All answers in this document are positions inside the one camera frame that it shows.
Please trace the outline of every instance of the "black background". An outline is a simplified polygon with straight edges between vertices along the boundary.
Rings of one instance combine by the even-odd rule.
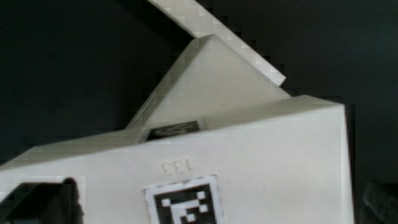
[[[398,1],[200,1],[287,75],[346,103],[356,203],[398,180]],[[143,0],[0,0],[0,159],[122,129],[191,41]]]

